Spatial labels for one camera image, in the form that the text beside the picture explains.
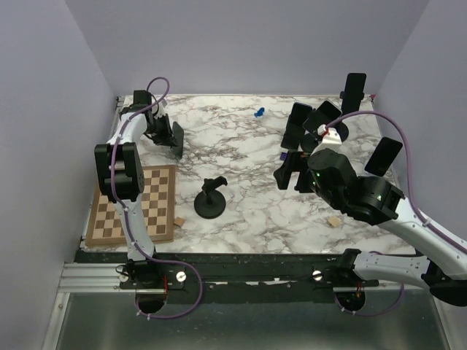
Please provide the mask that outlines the teal smartphone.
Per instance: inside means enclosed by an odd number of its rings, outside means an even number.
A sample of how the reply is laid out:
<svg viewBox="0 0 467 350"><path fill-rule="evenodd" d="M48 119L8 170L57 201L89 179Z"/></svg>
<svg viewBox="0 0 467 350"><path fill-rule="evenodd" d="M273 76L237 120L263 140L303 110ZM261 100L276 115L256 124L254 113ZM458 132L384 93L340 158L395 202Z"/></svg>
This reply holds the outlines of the teal smartphone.
<svg viewBox="0 0 467 350"><path fill-rule="evenodd" d="M173 122L172 131L173 145L171 146L171 150L178 159L181 159L183 156L184 147L184 130L177 122Z"/></svg>

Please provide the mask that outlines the black round-base phone stand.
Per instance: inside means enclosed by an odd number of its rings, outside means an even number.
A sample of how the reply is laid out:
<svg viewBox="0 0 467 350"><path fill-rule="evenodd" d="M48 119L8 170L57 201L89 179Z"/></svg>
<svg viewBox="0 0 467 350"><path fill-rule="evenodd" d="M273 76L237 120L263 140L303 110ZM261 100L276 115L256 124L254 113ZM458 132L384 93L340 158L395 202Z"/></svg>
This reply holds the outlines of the black round-base phone stand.
<svg viewBox="0 0 467 350"><path fill-rule="evenodd" d="M225 197L217 190L223 185L228 185L227 179L224 176L204 180L201 192L194 200L194 209L197 215L204 219L215 219L225 211Z"/></svg>

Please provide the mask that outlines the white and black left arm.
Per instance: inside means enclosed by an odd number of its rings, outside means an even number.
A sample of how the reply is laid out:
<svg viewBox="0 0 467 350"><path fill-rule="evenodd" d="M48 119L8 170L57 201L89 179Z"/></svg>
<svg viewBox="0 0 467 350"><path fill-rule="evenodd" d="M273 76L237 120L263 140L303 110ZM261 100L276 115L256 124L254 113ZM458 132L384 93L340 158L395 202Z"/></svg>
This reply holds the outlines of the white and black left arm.
<svg viewBox="0 0 467 350"><path fill-rule="evenodd" d="M145 134L155 145L168 146L175 157L182 157L184 130L170 122L162 102L149 91L135 90L133 103L122 110L115 133L107 143L95 146L94 157L99 189L115 205L128 247L121 287L157 289L163 286L164 272L153 261L155 246L143 215L144 172L137 150Z"/></svg>

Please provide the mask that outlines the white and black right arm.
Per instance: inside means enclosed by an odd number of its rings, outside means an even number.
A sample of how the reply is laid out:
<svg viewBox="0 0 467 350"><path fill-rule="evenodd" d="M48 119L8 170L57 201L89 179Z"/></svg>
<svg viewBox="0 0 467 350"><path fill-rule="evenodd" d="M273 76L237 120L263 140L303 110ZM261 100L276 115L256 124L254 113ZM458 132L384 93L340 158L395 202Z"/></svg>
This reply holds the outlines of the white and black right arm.
<svg viewBox="0 0 467 350"><path fill-rule="evenodd" d="M296 191L314 193L331 208L398 236L418 252L397 256L346 249L333 270L335 280L346 286L394 281L428 289L450 305L466 305L466 242L452 233L437 235L440 225L424 223L396 186L378 176L357 175L348 158L331 149L290 151L273 173L279 189L287 189L294 172Z"/></svg>

